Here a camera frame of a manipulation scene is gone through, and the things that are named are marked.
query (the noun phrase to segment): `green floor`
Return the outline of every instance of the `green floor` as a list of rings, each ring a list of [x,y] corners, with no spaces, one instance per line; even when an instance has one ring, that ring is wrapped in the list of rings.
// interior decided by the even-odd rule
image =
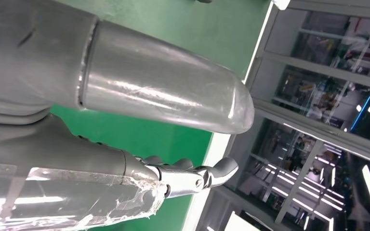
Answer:
[[[266,14],[267,0],[60,0],[100,18],[181,46],[245,77]],[[125,149],[159,155],[167,163],[190,158],[200,165],[211,133],[126,116],[55,106],[75,135]],[[166,200],[156,216],[95,230],[179,231],[191,197]]]

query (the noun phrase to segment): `clear plastic film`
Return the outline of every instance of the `clear plastic film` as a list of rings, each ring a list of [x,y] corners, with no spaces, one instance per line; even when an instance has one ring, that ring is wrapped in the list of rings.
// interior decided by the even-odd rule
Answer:
[[[83,230],[149,217],[166,192],[156,180],[37,167],[21,173],[0,164],[0,230]]]

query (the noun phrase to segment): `scratch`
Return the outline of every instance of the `scratch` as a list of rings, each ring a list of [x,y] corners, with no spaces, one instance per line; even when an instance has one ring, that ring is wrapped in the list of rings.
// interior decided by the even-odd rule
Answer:
[[[91,211],[91,209],[97,204],[97,202],[100,200],[100,198],[98,198],[96,200],[96,202],[94,202],[94,204],[92,205],[92,207],[90,207],[89,211],[87,211],[87,213],[89,213]]]
[[[22,40],[20,40],[20,42],[18,43],[18,48],[21,47],[22,45],[24,45],[32,37],[32,35],[33,35],[33,33],[35,33],[35,31],[36,31],[36,28],[32,27],[30,32]]]

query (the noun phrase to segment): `glass wall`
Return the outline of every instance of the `glass wall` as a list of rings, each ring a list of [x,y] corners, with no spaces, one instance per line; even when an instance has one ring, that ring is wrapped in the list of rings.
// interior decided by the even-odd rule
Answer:
[[[278,13],[265,52],[370,77],[370,19],[287,9]],[[369,86],[265,59],[252,94],[370,140]]]
[[[255,121],[216,191],[281,230],[370,231],[370,8],[318,1],[272,11],[251,70]]]

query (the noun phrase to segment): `metal frame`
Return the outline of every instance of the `metal frame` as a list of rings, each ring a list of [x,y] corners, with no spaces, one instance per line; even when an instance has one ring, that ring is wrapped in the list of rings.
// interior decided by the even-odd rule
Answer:
[[[284,204],[281,207],[281,209],[280,209],[280,211],[279,211],[279,213],[276,217],[276,220],[275,220],[276,224],[281,223],[281,221],[283,220],[284,215],[286,215],[287,209],[289,209],[289,206],[290,206],[290,204],[293,200],[293,197],[296,195],[297,191],[299,190],[299,187],[301,186],[301,184],[304,180],[304,177],[306,176],[308,170],[310,169],[316,155],[319,153],[319,150],[321,149],[322,146],[323,146],[322,141],[320,141],[320,140],[316,141],[316,143],[314,144],[313,149],[308,154],[308,158],[305,160],[305,163],[304,163],[302,169],[300,170],[299,175],[297,176],[297,180],[296,180],[295,184],[291,188],[290,193],[287,196],[287,198],[284,200]]]
[[[337,2],[336,0],[292,0],[290,2],[290,5],[288,6],[288,9],[318,11],[325,13],[334,13],[370,18],[370,2],[369,1],[365,2],[362,0],[341,0],[341,2]],[[333,76],[347,81],[352,81],[370,87],[370,77],[368,76],[363,76],[348,71],[343,71],[340,69],[335,69],[332,67],[323,66],[308,61],[265,51],[265,46],[270,37],[270,33],[272,31],[278,13],[279,13],[278,9],[276,8],[272,9],[268,19],[268,23],[263,32],[263,37],[258,44],[256,53],[254,54],[253,63],[248,73],[249,78],[246,81],[246,86],[249,90],[252,89],[252,86],[256,79],[257,72],[261,66],[262,59],[278,61],[284,64],[322,73],[328,76]],[[339,146],[343,150],[352,152],[355,155],[358,155],[370,161],[370,140],[361,138],[351,133],[346,133],[337,128],[333,128],[323,123],[311,120],[303,115],[299,115],[295,112],[278,107],[269,102],[261,101],[258,99],[253,99],[253,101],[255,105],[255,111],[257,114],[272,121],[275,121],[277,123],[291,127],[299,132],[313,136],[320,141],[330,143],[335,146]],[[312,152],[310,153],[311,156],[312,154],[315,155],[315,151],[318,151],[315,149],[316,147],[314,147]],[[314,157],[315,156],[312,156],[312,158],[310,158],[309,156],[309,158],[304,163],[304,167],[309,167],[310,164],[314,161]],[[295,196],[299,185],[301,185],[301,182],[303,181],[305,172],[306,171],[300,172],[300,175],[297,178],[297,181],[294,185],[296,189],[295,190],[292,189],[290,191],[288,196],[290,199],[288,201],[286,200],[282,208],[280,209],[280,212],[276,220],[274,221],[275,225],[278,225],[282,221],[284,215],[286,214],[286,211],[291,204],[291,199]],[[253,205],[250,205],[247,201],[245,201],[243,198],[238,196],[233,191],[225,187],[219,187],[216,191],[225,195],[229,200],[241,206],[246,211],[253,210],[252,208]],[[263,221],[269,222],[269,219],[263,218]]]
[[[364,76],[361,74],[356,74],[353,72],[340,70],[337,68],[332,68],[332,67],[321,65],[321,64],[315,64],[315,63],[305,61],[302,59],[297,59],[297,58],[288,57],[288,56],[266,52],[266,51],[263,53],[263,59],[277,61],[283,64],[295,66],[301,69],[317,72],[317,73],[324,74],[327,76],[340,78],[343,80],[355,82],[355,83],[370,87],[370,77],[369,76]]]

